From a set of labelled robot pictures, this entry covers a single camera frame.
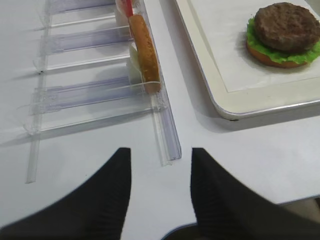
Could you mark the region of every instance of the burger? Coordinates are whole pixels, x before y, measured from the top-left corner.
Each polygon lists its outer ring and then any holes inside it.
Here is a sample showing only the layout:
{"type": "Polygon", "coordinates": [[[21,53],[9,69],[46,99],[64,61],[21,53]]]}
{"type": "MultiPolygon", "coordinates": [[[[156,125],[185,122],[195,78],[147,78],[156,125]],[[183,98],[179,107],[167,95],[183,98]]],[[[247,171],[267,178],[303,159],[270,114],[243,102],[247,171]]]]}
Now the burger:
{"type": "Polygon", "coordinates": [[[281,2],[260,8],[249,19],[249,53],[267,66],[296,68],[320,56],[320,23],[306,8],[281,2]]]}

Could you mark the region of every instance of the green lettuce leaf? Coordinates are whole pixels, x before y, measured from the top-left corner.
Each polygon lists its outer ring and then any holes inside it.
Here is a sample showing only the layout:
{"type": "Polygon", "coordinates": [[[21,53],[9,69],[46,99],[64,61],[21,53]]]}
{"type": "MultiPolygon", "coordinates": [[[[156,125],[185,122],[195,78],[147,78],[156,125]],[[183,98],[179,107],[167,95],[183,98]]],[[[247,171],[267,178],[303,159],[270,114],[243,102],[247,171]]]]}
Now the green lettuce leaf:
{"type": "Polygon", "coordinates": [[[255,19],[249,19],[246,31],[247,43],[254,50],[267,55],[275,63],[295,62],[297,64],[312,63],[320,56],[320,41],[318,41],[312,49],[304,54],[287,54],[266,47],[255,34],[255,19]]]}

